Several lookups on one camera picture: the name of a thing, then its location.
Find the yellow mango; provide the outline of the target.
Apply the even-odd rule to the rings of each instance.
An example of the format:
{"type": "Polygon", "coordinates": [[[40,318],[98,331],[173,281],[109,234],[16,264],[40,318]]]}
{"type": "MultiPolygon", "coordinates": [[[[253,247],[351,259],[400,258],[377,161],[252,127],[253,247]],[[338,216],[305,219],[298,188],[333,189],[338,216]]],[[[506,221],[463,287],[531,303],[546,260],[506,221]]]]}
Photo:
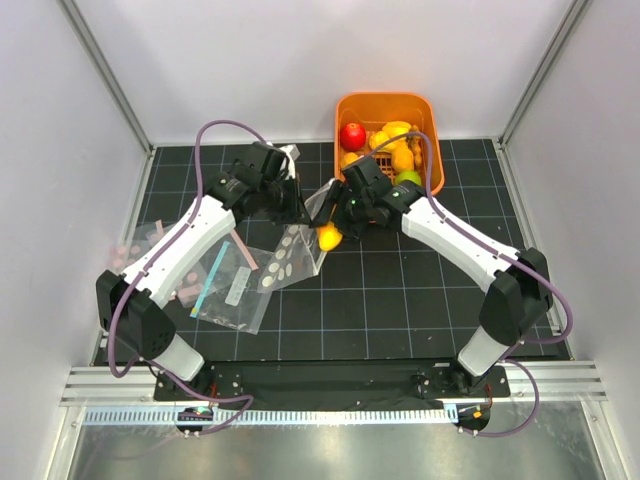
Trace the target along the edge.
{"type": "Polygon", "coordinates": [[[318,227],[316,229],[318,236],[319,248],[324,252],[329,252],[335,249],[343,240],[343,234],[332,223],[318,227]]]}

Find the white dotted zip bag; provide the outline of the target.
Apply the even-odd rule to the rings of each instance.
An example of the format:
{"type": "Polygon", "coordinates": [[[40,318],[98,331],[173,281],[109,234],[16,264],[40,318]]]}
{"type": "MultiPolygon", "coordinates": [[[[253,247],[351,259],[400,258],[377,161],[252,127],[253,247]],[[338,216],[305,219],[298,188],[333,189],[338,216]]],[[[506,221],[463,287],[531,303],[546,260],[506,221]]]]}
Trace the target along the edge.
{"type": "Polygon", "coordinates": [[[270,293],[320,273],[326,252],[320,248],[312,221],[330,186],[331,183],[326,184],[307,200],[302,198],[297,180],[288,179],[279,186],[279,202],[267,207],[266,216],[284,230],[258,281],[259,293],[270,293]]]}

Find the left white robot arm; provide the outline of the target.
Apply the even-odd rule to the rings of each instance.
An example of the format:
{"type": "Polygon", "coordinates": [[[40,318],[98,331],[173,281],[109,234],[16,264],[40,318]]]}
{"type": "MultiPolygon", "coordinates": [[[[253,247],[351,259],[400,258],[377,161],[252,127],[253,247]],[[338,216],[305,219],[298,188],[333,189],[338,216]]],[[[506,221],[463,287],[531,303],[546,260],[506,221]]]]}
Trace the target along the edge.
{"type": "Polygon", "coordinates": [[[104,271],[96,281],[98,311],[108,332],[112,374],[115,344],[121,342],[145,360],[177,377],[176,386],[190,400],[208,395],[204,358],[176,332],[165,313],[178,282],[215,243],[246,218],[264,212],[274,223],[305,223],[309,215],[301,196],[294,145],[281,148],[256,141],[228,171],[198,176],[198,193],[185,215],[146,254],[122,273],[104,271]]]}

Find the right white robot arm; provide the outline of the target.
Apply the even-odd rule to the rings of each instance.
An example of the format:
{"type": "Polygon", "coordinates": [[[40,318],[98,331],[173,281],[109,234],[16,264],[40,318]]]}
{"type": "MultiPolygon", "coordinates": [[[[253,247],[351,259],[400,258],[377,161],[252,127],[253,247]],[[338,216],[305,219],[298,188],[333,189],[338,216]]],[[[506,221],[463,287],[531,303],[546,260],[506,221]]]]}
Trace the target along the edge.
{"type": "Polygon", "coordinates": [[[486,373],[551,308],[546,257],[534,248],[518,250],[491,239],[420,185],[410,180],[393,184],[371,159],[350,164],[344,176],[319,190],[312,226],[333,225],[351,239],[373,224],[401,232],[435,250],[484,293],[479,326],[450,372],[457,393],[475,395],[485,386],[486,373]]]}

